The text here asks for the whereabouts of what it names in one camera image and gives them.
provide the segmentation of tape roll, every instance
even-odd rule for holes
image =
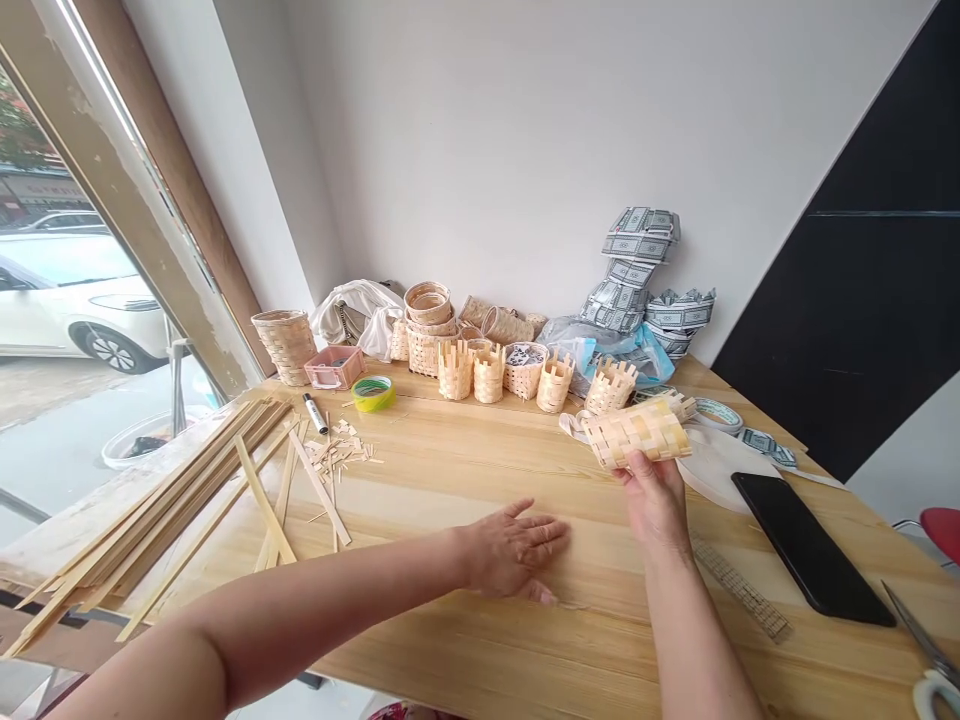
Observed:
[[[360,412],[380,412],[393,405],[397,399],[397,391],[393,382],[383,375],[357,380],[350,388],[353,396],[353,405]]]
[[[736,410],[710,398],[697,398],[697,414],[692,419],[728,435],[736,435],[743,430],[743,418]]]

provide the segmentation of white cloth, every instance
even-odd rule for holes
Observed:
[[[403,298],[371,280],[353,280],[338,285],[327,299],[310,313],[310,327],[328,343],[340,343],[346,335],[337,317],[337,303],[367,316],[367,325],[357,340],[357,347],[381,362],[390,362],[391,318],[403,317]]]

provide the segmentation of smartphone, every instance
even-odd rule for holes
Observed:
[[[897,620],[783,478],[730,476],[810,607],[821,615],[896,627]]]

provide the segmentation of scissors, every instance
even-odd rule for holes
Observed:
[[[890,587],[883,582],[887,595],[890,596],[893,607],[907,626],[917,645],[926,654],[927,658],[933,663],[933,670],[927,670],[923,675],[923,680],[913,686],[913,705],[917,709],[917,716],[920,720],[937,720],[933,709],[933,696],[939,695],[953,710],[954,715],[960,718],[960,671],[950,662],[943,651],[933,642],[923,626],[917,622],[913,614],[907,610],[907,606]]]

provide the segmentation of tree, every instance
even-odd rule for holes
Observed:
[[[49,165],[48,155],[56,151],[0,68],[0,162],[31,170]]]

